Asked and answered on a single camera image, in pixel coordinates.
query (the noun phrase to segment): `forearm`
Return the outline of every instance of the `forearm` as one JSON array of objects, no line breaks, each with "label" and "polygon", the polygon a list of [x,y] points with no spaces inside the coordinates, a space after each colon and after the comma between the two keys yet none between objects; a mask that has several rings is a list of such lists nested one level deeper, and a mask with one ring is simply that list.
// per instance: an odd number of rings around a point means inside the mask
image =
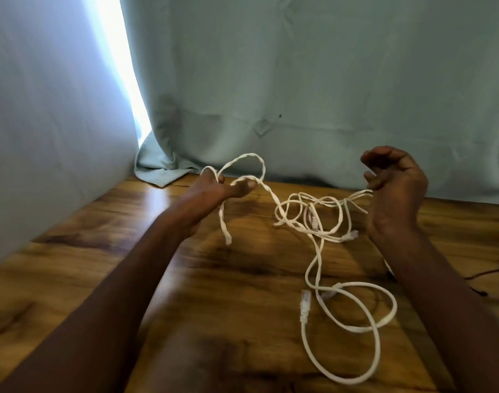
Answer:
[{"label": "forearm", "polygon": [[499,319],[418,228],[375,240],[464,392],[499,392]]},{"label": "forearm", "polygon": [[175,209],[162,213],[83,304],[0,385],[0,393],[115,391],[144,312],[185,237],[180,220]]}]

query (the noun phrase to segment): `wood grain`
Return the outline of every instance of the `wood grain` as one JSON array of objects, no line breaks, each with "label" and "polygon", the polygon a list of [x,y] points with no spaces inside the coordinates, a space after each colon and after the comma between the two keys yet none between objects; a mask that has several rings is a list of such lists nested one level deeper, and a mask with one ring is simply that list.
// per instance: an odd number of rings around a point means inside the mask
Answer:
[{"label": "wood grain", "polygon": [[[128,253],[151,221],[194,181],[188,175],[165,189],[126,180],[66,221],[37,237],[0,264],[0,381],[89,295]],[[305,191],[342,198],[345,190],[270,183],[279,198]],[[437,350],[382,258],[364,234],[364,215],[352,212],[357,240],[327,244],[324,284],[371,281],[397,298],[396,319],[381,329],[382,356],[376,374],[354,387],[318,373],[300,339],[299,301],[304,272],[314,256],[307,237],[275,228],[269,194],[261,187],[230,200],[225,220],[233,236],[227,247],[213,213],[173,258],[145,317],[145,343],[127,391],[137,392],[151,361],[171,331],[192,323],[237,348],[235,364],[246,391],[434,392],[454,391]],[[335,212],[321,210],[331,227]],[[499,206],[426,199],[419,219],[435,245],[465,276],[499,265]],[[499,315],[499,273],[471,285]],[[379,319],[388,299],[366,289],[356,294]],[[308,338],[319,361],[341,376],[357,376],[373,356],[371,334],[339,329],[313,305]],[[330,310],[348,324],[365,324],[351,301],[335,297]]]}]

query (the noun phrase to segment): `wooden surface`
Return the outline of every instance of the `wooden surface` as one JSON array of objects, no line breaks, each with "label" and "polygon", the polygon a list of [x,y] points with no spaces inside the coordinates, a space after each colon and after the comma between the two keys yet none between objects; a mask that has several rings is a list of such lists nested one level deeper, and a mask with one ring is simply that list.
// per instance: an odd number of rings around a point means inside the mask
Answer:
[{"label": "wooden surface", "polygon": [[[126,180],[63,223],[25,245],[0,264],[0,381],[74,310],[124,257],[158,213],[193,181],[190,175],[161,190]],[[270,184],[281,199],[306,191],[342,198],[347,191],[293,184]],[[207,334],[230,340],[240,353],[236,367],[246,391],[396,392],[454,391],[436,348],[382,258],[364,234],[364,216],[353,212],[357,240],[325,245],[323,284],[371,281],[397,298],[396,319],[381,329],[382,356],[368,382],[336,385],[318,373],[300,338],[300,291],[314,257],[305,235],[272,226],[275,205],[261,187],[226,205],[233,244],[227,247],[217,213],[185,241],[170,264],[149,310],[146,343],[128,385],[138,387],[150,360],[170,331],[193,323]],[[325,226],[335,213],[321,211]],[[499,266],[499,206],[429,199],[420,222],[436,246],[464,276]],[[499,273],[472,286],[499,315]],[[353,292],[379,320],[388,299],[366,289]],[[330,310],[346,324],[365,325],[359,308],[334,297]],[[357,376],[373,356],[371,334],[339,329],[312,303],[308,328],[311,348],[328,370]]]}]

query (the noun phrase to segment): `right hand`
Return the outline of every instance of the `right hand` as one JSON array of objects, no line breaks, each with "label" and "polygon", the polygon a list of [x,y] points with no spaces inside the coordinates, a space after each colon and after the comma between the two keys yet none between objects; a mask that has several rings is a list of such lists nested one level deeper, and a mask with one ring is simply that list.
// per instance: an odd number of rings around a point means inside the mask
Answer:
[{"label": "right hand", "polygon": [[416,229],[428,178],[415,160],[405,151],[377,146],[365,151],[361,161],[374,172],[364,173],[368,189],[373,190],[366,226],[371,240]]}]

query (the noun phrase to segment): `left hand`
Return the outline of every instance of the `left hand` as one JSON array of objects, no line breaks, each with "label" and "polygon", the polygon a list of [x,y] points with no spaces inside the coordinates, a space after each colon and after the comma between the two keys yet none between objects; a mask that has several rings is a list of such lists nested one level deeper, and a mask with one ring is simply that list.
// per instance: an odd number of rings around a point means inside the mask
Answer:
[{"label": "left hand", "polygon": [[224,176],[215,179],[215,174],[210,169],[203,171],[199,178],[182,195],[174,207],[186,223],[188,237],[195,234],[200,221],[208,216],[215,208],[228,198],[241,198],[254,188],[257,182],[244,180],[236,184],[224,184]]}]

